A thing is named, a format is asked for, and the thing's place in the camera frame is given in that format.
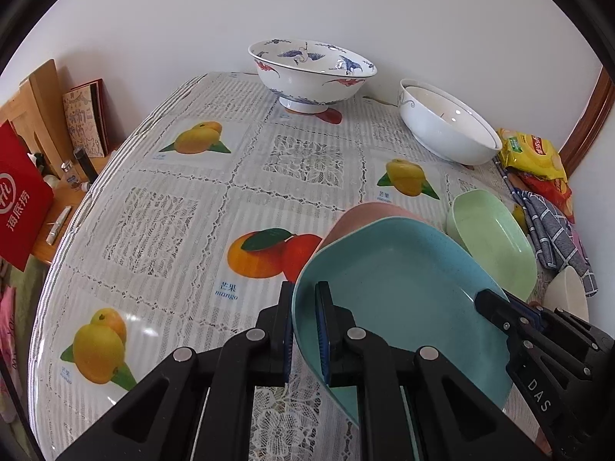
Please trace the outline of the white round plate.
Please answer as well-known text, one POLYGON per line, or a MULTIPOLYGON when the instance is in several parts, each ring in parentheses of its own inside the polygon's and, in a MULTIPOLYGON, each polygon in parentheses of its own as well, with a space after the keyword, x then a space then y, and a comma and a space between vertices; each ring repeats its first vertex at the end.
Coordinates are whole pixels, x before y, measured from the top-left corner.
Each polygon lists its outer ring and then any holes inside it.
POLYGON ((565 267, 550 282, 544 294, 543 306, 555 310, 561 308, 588 322, 589 310, 580 277, 573 267, 565 267))

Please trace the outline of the blue square plate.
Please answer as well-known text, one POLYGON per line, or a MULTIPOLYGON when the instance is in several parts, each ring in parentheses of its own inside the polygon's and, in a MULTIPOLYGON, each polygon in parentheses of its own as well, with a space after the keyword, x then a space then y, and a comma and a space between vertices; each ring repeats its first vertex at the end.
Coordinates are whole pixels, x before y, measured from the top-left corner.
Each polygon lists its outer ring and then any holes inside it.
POLYGON ((295 340, 306 365, 322 373, 315 286, 395 348, 431 345, 498 407, 512 387, 505 334, 474 308, 478 292, 503 292, 454 240, 425 223, 386 217, 316 253, 294 288, 295 340))

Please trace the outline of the grey checkered folded cloth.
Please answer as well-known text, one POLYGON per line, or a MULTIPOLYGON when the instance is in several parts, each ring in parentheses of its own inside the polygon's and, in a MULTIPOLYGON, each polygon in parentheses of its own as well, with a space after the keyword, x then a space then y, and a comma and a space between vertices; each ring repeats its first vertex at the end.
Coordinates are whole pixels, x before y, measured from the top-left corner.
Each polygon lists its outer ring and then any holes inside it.
POLYGON ((505 170, 497 159, 494 164, 513 200, 521 207, 530 242, 542 267, 557 272, 572 267, 581 279, 585 296, 596 295, 595 273, 573 224, 548 199, 516 186, 511 180, 512 173, 505 170))

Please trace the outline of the green square plate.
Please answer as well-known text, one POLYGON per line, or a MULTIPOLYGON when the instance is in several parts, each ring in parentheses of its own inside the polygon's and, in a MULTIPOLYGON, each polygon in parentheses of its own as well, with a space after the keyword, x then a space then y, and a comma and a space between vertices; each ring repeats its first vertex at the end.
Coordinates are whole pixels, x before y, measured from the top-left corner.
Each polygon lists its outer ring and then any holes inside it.
POLYGON ((510 210, 483 189, 458 195, 449 208, 445 231, 506 292, 527 301, 537 282, 530 242, 510 210))

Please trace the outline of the red chips bag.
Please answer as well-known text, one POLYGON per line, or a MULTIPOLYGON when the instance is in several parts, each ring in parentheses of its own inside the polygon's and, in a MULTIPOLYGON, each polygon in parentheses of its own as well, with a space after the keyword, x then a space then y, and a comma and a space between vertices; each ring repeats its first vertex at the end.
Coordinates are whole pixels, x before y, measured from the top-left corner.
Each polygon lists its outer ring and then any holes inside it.
POLYGON ((517 172, 517 176, 529 191, 548 200, 570 223, 575 223, 572 189, 564 179, 545 180, 524 172, 517 172))

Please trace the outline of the yellow chips bag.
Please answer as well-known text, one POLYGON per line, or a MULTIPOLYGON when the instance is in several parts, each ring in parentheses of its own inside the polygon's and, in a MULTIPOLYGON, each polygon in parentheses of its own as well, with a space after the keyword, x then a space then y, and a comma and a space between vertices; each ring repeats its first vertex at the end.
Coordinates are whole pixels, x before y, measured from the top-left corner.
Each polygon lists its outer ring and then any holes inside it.
POLYGON ((505 128, 498 128, 497 134, 502 144, 498 157, 503 167, 545 180, 567 180, 560 154, 548 139, 505 128))

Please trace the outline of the fruit print lace tablecloth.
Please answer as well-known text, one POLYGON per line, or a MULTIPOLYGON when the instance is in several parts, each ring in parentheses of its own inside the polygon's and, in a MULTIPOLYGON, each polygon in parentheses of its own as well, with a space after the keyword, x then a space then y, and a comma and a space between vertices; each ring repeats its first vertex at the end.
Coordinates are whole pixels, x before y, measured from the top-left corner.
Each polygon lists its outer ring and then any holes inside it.
POLYGON ((371 201, 442 228, 454 198, 474 188, 511 202, 494 164, 432 156, 392 103, 356 95, 323 117, 302 116, 252 74, 188 81, 107 163, 55 253, 28 357, 31 427, 45 457, 123 396, 62 357, 97 310, 123 317, 125 361, 142 379, 182 345, 223 345, 276 302, 281 277, 249 279, 228 266, 237 238, 268 228, 325 236, 371 201))

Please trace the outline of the large white porcelain bowl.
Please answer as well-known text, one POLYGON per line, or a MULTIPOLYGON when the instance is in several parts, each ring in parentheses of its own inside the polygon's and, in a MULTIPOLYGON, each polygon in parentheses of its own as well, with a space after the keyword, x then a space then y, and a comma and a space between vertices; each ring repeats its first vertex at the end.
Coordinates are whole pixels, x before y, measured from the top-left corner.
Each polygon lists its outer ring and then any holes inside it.
POLYGON ((502 148, 496 131, 473 108, 428 83, 401 80, 398 107, 414 138, 442 159, 480 166, 502 148))

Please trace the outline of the wooden side table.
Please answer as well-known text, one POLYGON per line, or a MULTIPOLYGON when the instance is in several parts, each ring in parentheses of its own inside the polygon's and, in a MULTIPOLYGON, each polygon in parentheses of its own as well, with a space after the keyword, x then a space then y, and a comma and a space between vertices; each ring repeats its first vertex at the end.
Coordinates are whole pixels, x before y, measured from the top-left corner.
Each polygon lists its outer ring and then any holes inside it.
POLYGON ((60 241, 67 231, 70 220, 72 220, 77 207, 85 197, 85 191, 83 191, 80 187, 72 187, 70 183, 66 182, 65 177, 61 179, 62 180, 57 183, 56 187, 53 188, 54 200, 40 231, 38 231, 37 239, 35 240, 31 250, 31 255, 34 258, 48 265, 51 264, 58 246, 60 245, 60 241), (67 215, 66 220, 63 222, 63 226, 61 226, 60 230, 56 233, 53 244, 49 245, 47 242, 47 236, 49 235, 54 223, 67 206, 70 206, 71 210, 67 215))

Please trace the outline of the dark small bottle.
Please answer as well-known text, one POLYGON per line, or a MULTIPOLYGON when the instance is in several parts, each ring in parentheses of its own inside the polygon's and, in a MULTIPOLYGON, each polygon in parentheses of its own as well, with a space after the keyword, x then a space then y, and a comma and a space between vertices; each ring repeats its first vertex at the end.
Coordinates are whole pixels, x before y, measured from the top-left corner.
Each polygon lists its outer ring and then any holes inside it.
POLYGON ((85 148, 77 147, 74 149, 73 154, 83 170, 83 173, 85 173, 85 177, 87 177, 89 182, 93 184, 98 177, 98 172, 96 171, 92 160, 90 160, 88 153, 85 151, 85 148))

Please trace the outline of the red paper bag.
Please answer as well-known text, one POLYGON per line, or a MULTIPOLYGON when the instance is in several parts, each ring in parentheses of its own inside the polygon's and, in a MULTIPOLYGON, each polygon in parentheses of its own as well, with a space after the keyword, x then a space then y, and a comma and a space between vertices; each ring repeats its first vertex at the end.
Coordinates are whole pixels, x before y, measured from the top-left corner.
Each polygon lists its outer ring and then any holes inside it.
POLYGON ((1 258, 25 270, 54 196, 9 121, 1 125, 0 178, 1 258))

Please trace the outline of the brown patterned book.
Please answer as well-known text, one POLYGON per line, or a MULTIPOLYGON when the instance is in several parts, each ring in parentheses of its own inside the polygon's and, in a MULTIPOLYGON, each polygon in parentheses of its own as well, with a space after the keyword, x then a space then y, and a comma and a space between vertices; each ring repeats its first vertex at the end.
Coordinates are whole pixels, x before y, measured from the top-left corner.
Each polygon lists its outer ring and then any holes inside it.
POLYGON ((61 95, 65 120, 74 149, 82 148, 91 158, 108 154, 105 126, 103 81, 85 82, 61 95))

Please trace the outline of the blue patterned porcelain bowl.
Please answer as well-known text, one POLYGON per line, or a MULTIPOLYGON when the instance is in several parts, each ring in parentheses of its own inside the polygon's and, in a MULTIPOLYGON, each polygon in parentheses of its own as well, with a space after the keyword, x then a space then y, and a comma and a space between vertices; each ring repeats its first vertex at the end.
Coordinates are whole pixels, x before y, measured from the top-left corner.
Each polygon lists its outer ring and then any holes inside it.
POLYGON ((364 56, 319 41, 270 38, 250 45, 248 53, 262 83, 295 113, 324 113, 377 74, 364 56))

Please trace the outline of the wooden cutting board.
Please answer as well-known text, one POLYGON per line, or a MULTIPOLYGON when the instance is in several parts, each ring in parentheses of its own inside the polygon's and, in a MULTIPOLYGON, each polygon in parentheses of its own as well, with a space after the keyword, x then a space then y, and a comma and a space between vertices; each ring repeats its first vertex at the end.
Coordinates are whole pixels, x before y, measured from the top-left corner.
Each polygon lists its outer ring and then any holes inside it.
POLYGON ((63 177, 62 164, 73 159, 63 95, 54 60, 30 73, 15 95, 1 106, 1 121, 9 121, 31 153, 41 153, 51 173, 63 177))

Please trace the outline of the brown wooden door frame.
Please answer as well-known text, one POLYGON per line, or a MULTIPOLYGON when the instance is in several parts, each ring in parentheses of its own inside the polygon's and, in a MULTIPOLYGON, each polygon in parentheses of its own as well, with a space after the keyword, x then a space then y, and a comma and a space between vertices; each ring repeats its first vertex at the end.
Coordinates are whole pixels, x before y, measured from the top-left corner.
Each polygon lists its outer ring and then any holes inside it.
POLYGON ((560 156, 570 177, 597 140, 614 106, 614 82, 605 68, 600 70, 586 108, 574 126, 560 156))

